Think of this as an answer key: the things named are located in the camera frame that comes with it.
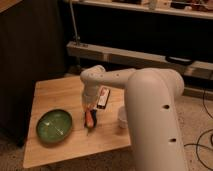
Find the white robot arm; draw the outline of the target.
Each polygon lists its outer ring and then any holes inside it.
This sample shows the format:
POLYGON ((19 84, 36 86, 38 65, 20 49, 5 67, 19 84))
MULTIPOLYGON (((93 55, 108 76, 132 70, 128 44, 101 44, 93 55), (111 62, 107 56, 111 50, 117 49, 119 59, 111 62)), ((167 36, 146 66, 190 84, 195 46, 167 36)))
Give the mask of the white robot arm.
POLYGON ((80 74, 82 103, 91 107, 102 85, 124 91, 124 107, 136 171, 188 171, 175 100, 184 91, 173 69, 106 71, 96 65, 80 74))

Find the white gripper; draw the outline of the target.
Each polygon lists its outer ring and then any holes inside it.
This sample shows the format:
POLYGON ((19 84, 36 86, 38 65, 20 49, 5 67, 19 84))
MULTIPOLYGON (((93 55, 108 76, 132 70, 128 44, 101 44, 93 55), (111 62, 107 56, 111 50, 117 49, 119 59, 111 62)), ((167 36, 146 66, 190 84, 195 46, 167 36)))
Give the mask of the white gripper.
POLYGON ((84 110, 92 110, 98 99, 99 89, 97 87, 85 87, 82 92, 82 107, 84 110))

